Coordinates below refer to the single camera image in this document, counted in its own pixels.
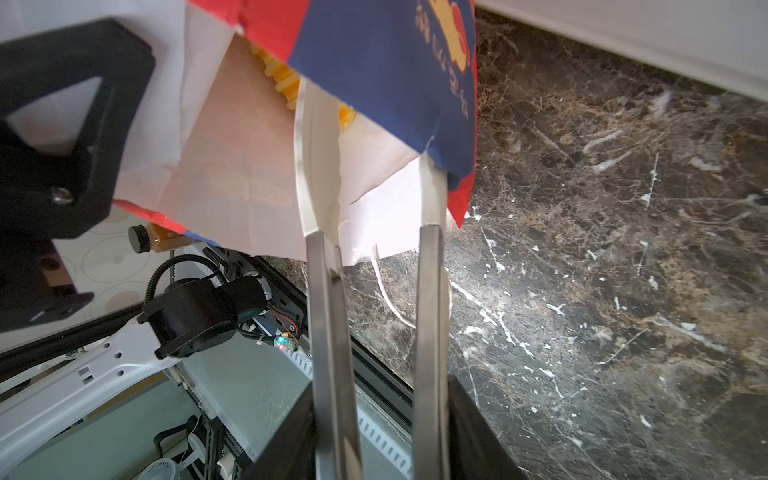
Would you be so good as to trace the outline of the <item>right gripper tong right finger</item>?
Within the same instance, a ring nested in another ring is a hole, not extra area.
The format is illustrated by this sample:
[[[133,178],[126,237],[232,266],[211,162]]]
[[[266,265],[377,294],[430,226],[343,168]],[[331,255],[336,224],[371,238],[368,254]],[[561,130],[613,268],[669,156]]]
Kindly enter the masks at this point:
[[[421,227],[417,278],[413,403],[413,477],[450,477],[447,354],[450,301],[443,266],[447,175],[424,152],[419,158]]]

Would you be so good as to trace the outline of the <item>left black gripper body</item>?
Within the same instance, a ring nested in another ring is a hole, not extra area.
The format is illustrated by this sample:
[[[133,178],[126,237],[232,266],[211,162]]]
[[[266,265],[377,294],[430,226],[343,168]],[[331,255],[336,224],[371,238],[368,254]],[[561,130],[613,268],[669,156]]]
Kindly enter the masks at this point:
[[[2,43],[1,116],[88,80],[99,84],[62,152],[29,145],[1,123],[1,330],[61,321],[90,303],[54,242],[76,239],[111,209],[123,151],[156,62],[114,18]]]

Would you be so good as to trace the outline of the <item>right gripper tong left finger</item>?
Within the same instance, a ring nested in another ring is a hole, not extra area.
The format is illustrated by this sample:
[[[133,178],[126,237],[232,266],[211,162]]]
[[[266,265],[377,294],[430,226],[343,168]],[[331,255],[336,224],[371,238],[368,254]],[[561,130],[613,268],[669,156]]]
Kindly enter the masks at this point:
[[[363,476],[349,322],[339,248],[338,101],[300,82],[294,125],[296,194],[306,243],[313,395],[320,479]]]

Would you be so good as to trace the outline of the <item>ridged fake bread stack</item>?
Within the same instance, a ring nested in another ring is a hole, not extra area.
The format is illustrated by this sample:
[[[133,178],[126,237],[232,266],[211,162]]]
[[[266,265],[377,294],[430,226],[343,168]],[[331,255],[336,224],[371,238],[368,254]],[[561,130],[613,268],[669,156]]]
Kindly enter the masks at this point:
[[[250,50],[263,63],[264,75],[273,80],[274,89],[284,97],[287,109],[295,111],[302,76],[258,45],[251,43]],[[343,102],[338,103],[338,120],[342,130],[350,126],[356,116],[354,109]]]

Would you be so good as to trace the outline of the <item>red paper gift bag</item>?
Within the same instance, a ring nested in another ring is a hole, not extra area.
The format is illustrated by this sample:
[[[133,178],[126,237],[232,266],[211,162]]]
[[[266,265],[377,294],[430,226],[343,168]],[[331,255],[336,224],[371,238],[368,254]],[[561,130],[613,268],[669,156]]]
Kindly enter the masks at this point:
[[[253,43],[357,112],[339,135],[344,265],[417,246],[424,152],[447,175],[445,230],[463,224],[477,152],[473,2],[5,1],[1,45],[103,18],[147,42],[156,62],[108,216],[120,208],[224,248],[306,258],[296,110]],[[1,123],[62,152],[98,84],[67,87]]]

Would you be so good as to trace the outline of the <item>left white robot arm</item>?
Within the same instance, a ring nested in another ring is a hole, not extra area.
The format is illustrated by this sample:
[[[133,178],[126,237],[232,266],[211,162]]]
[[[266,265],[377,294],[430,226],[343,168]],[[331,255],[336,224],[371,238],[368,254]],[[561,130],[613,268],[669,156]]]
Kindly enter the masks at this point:
[[[1,327],[69,317],[91,300],[55,265],[57,239],[104,220],[129,129],[155,67],[150,46],[112,18],[51,30],[1,46],[1,112],[98,79],[71,152],[57,157],[1,130]],[[1,469],[105,401],[179,360],[229,340],[267,300],[253,276],[210,277],[150,292],[137,315],[102,344],[1,405]]]

